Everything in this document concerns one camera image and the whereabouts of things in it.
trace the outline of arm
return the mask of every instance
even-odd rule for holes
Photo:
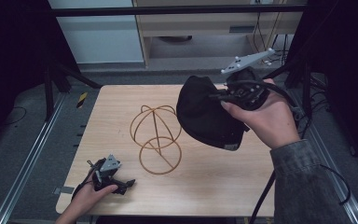
[[[351,223],[331,180],[307,140],[300,140],[285,99],[272,92],[255,111],[230,103],[223,108],[255,131],[272,150],[276,223]]]
[[[79,217],[86,214],[104,196],[117,189],[116,185],[111,185],[99,191],[95,191],[91,177],[92,175],[89,177],[88,183],[77,193],[68,207],[66,207],[65,211],[63,211],[60,217],[56,220],[56,224],[76,223],[76,220]]]

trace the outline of aluminum rail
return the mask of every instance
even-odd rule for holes
[[[295,91],[289,91],[289,93],[293,96],[294,101],[299,105],[299,103],[301,102],[299,96],[300,93]],[[317,153],[320,156],[321,162],[327,165],[328,167],[332,168],[333,170],[337,171],[338,173],[340,173],[336,163],[334,162],[333,158],[328,152],[328,149],[324,144],[322,137],[319,135],[318,129],[315,127],[313,123],[310,124],[309,132],[310,132],[309,137],[310,139],[312,139],[312,142],[315,143],[315,149],[317,150]],[[344,201],[348,192],[344,182],[331,172],[329,176],[336,189],[336,193],[339,199],[341,201]],[[348,217],[351,219],[351,222],[358,224],[358,202],[356,201],[356,198],[353,195],[353,193],[351,194],[351,197],[348,200],[348,202],[345,203],[343,206],[348,214]]]
[[[54,123],[57,120],[58,115],[61,112],[62,104],[65,99],[66,94],[60,93],[59,99],[57,100],[56,105],[54,106],[55,112],[53,113],[50,120],[46,121],[40,131],[39,135],[37,136],[33,147],[31,148],[30,153],[28,154],[27,159],[25,160],[24,164],[21,167],[19,174],[16,177],[10,191],[8,192],[6,198],[2,202],[0,206],[0,224],[7,223],[11,212],[13,211],[17,200],[20,198],[22,190],[27,183],[28,177],[30,176],[31,172],[34,169],[34,165],[39,158],[40,152],[42,151],[47,139],[48,135],[51,132]]]

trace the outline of camera rig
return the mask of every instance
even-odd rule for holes
[[[84,185],[88,184],[88,179],[92,175],[92,183],[96,191],[103,189],[109,185],[117,185],[118,188],[112,193],[124,195],[127,188],[130,188],[135,183],[135,179],[127,181],[126,183],[121,182],[113,178],[113,175],[117,172],[121,166],[121,162],[117,161],[115,157],[110,154],[107,158],[103,158],[92,164],[91,161],[87,161],[91,169],[88,175],[81,184],[77,186],[72,199],[75,198],[76,194],[83,188]]]
[[[268,49],[264,52],[244,57],[235,57],[235,61],[221,71],[221,74],[228,75],[226,79],[227,89],[218,90],[215,94],[209,95],[209,97],[213,100],[230,102],[244,110],[256,110],[266,102],[269,97],[269,90],[272,90],[286,98],[296,118],[296,113],[298,112],[296,104],[287,92],[276,85],[264,82],[250,67],[252,64],[274,53],[274,49]]]

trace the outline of spherical wire frame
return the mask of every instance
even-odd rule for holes
[[[165,175],[165,174],[167,174],[167,173],[170,173],[170,172],[173,171],[174,169],[176,169],[176,167],[179,165],[179,163],[180,163],[180,161],[181,161],[181,159],[182,159],[182,149],[181,149],[180,146],[176,143],[176,140],[179,138],[179,136],[180,136],[180,134],[181,134],[181,132],[182,132],[182,126],[179,125],[179,126],[180,126],[179,134],[178,134],[175,138],[173,138],[173,135],[172,135],[172,132],[171,132],[170,128],[168,127],[168,125],[167,125],[167,123],[164,121],[164,119],[161,117],[161,115],[157,112],[157,110],[168,111],[168,112],[170,112],[170,113],[172,113],[172,114],[174,114],[174,115],[176,116],[175,110],[174,110],[171,106],[169,106],[169,105],[162,105],[162,106],[159,106],[159,107],[157,107],[157,108],[151,108],[151,107],[148,106],[148,105],[143,105],[143,106],[141,107],[141,113],[139,113],[139,114],[132,120],[132,122],[131,122],[130,134],[131,134],[132,140],[133,140],[138,146],[141,147],[141,150],[140,150],[140,152],[139,152],[139,162],[141,163],[142,167],[144,167],[144,169],[145,169],[147,172],[149,172],[149,173],[151,173],[151,174],[153,174],[153,175]],[[132,134],[132,126],[133,126],[133,123],[134,123],[141,115],[143,115],[144,113],[146,113],[146,114],[145,114],[145,115],[143,116],[143,118],[139,121],[138,125],[137,125],[136,128],[135,128],[135,131],[134,131],[133,134]],[[139,129],[139,127],[141,126],[142,122],[143,122],[150,114],[152,114],[152,113],[153,113],[153,121],[154,121],[154,125],[155,125],[156,137],[149,139],[149,140],[146,141],[144,144],[141,144],[141,143],[137,142],[137,140],[136,140],[136,134],[137,134],[138,129]],[[165,128],[167,129],[168,133],[170,134],[171,138],[170,138],[170,137],[167,137],[167,136],[159,136],[159,135],[158,135],[158,128],[157,128],[157,123],[156,123],[156,116],[157,116],[157,117],[159,118],[159,120],[161,120],[161,122],[164,124],[164,126],[165,126]],[[160,138],[165,138],[165,139],[169,139],[169,140],[172,140],[172,141],[171,141],[169,144],[166,144],[165,146],[161,146],[161,145],[159,144],[159,139],[160,139]],[[153,140],[157,140],[157,142],[158,142],[158,147],[154,147],[154,146],[151,144],[151,141],[153,141]],[[179,149],[179,160],[178,160],[178,162],[177,162],[175,165],[172,165],[170,162],[168,162],[168,160],[167,160],[167,159],[162,155],[162,153],[161,153],[161,149],[162,149],[162,148],[168,147],[168,146],[172,145],[173,143],[175,143],[175,144],[177,145],[178,149]],[[159,156],[160,156],[162,159],[164,159],[164,160],[172,167],[172,169],[170,169],[170,170],[168,170],[168,171],[165,171],[165,172],[154,172],[154,171],[151,171],[151,170],[147,169],[147,168],[145,167],[143,161],[142,161],[142,152],[143,152],[143,150],[144,150],[145,148],[146,148],[146,149],[154,149],[154,150],[156,150],[156,152],[159,154]]]

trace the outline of left hand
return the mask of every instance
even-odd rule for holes
[[[104,196],[117,189],[116,185],[110,185],[98,191],[94,190],[92,175],[89,176],[87,184],[77,193],[75,198],[66,207],[65,211],[56,220],[56,224],[74,223],[79,217],[86,214]]]

